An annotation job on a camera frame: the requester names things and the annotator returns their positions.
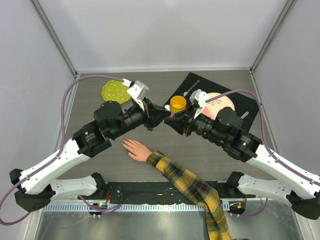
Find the yellow plaid sleeve forearm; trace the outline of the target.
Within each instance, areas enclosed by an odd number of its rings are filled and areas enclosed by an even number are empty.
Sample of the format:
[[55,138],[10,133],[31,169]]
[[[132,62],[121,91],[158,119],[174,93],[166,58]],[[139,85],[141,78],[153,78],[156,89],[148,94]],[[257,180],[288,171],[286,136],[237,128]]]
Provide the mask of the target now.
[[159,170],[193,204],[205,209],[205,222],[210,240],[231,240],[231,232],[218,192],[190,170],[153,152],[147,163]]

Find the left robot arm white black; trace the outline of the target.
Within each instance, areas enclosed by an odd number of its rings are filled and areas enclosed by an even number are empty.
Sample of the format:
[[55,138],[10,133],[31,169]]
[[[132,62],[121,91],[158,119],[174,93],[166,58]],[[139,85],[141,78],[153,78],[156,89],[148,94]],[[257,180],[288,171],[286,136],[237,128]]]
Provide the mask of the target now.
[[77,179],[58,177],[110,148],[112,140],[141,125],[151,131],[170,114],[168,107],[153,104],[147,98],[142,105],[134,102],[126,110],[116,101],[104,102],[94,111],[94,120],[75,132],[60,150],[27,170],[16,168],[9,173],[17,187],[16,203],[27,212],[34,212],[53,200],[104,198],[108,184],[97,172]]

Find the purple nail polish bottle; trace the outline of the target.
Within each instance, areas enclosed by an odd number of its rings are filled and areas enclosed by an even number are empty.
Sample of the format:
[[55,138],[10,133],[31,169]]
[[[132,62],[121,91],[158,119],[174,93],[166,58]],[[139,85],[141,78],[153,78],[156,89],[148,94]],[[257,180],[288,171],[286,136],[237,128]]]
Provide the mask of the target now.
[[173,119],[173,118],[175,118],[175,117],[176,117],[176,114],[173,113],[173,112],[171,112],[169,118],[170,118],[170,119]]

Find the mannequin hand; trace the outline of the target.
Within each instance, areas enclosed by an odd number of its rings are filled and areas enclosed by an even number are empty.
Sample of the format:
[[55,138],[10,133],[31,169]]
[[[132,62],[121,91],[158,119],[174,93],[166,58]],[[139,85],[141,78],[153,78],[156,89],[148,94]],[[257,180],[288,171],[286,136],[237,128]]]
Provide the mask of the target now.
[[127,150],[128,156],[137,162],[146,162],[152,154],[145,145],[134,139],[125,139],[122,146]]

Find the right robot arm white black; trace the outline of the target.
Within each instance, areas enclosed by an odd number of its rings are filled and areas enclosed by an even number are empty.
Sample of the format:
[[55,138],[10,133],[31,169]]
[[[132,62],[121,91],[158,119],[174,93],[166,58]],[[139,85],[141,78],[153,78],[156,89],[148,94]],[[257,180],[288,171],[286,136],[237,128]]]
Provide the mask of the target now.
[[180,135],[196,133],[222,147],[231,158],[274,177],[273,180],[264,180],[233,172],[225,186],[230,197],[243,194],[268,198],[290,206],[307,219],[317,220],[320,217],[319,175],[294,165],[260,138],[242,129],[243,119],[230,107],[221,109],[215,119],[203,114],[195,116],[193,110],[185,110],[164,122]]

